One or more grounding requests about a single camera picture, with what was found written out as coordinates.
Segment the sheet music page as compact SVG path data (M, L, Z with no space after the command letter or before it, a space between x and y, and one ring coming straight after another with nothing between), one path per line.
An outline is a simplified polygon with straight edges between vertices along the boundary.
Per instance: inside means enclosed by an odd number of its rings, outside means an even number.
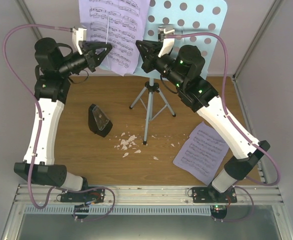
M218 132L201 122L191 132L173 164L209 185L228 151L228 144Z

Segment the black metronome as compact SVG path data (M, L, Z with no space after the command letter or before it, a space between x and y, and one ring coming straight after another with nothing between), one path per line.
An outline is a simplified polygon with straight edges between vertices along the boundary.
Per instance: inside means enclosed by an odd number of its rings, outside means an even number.
M92 104L88 108L88 127L94 134L105 138L110 133L113 123L98 105Z

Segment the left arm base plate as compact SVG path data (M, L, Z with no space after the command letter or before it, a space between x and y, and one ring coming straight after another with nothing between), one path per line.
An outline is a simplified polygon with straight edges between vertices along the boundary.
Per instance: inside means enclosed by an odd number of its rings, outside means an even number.
M105 190L99 188L84 193L63 192L56 200L61 203L98 204L104 202L104 197Z

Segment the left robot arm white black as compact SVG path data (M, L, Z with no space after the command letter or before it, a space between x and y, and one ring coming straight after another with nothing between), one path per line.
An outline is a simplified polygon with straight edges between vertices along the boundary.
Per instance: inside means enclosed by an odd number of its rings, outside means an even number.
M71 86L70 76L85 69L94 72L112 45L85 40L78 44L78 51L63 55L60 49L69 46L53 38L45 37L35 43L34 123L23 161L15 163L13 170L27 182L72 191L78 202L84 202L90 195L85 179L68 172L65 165L55 164L55 139Z

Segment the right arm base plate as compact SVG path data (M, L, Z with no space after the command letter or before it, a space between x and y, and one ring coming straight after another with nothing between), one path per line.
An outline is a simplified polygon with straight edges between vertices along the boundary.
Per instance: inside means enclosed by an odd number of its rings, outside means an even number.
M220 193L211 185L194 186L187 191L187 195L192 197L194 203L204 204L229 204L237 203L237 195L234 187L230 187L225 192Z

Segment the clear plastic metronome cover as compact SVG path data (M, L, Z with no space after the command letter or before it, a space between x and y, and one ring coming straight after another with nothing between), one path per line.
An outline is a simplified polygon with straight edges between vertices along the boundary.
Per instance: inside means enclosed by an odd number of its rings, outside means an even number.
M92 107L92 115L94 118L94 122L97 125L97 128L102 131L106 125L109 123L109 118L105 115L102 109L98 105L94 105Z

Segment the light blue music stand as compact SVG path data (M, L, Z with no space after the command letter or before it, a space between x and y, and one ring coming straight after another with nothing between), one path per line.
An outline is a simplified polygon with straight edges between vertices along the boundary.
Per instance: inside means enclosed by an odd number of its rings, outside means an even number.
M155 79L173 83L181 101L208 122L221 105L218 92L206 80L219 41L227 3L223 0L153 0L144 39L138 43L134 75L147 77L142 89L146 123L155 119L154 94L161 89Z

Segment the sheet music pages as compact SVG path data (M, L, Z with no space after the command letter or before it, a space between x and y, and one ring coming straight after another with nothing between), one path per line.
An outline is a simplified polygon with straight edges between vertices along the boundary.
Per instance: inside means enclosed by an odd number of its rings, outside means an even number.
M136 41L142 40L149 0L80 0L80 23L87 40L112 45L102 66L120 76L132 75L138 65Z

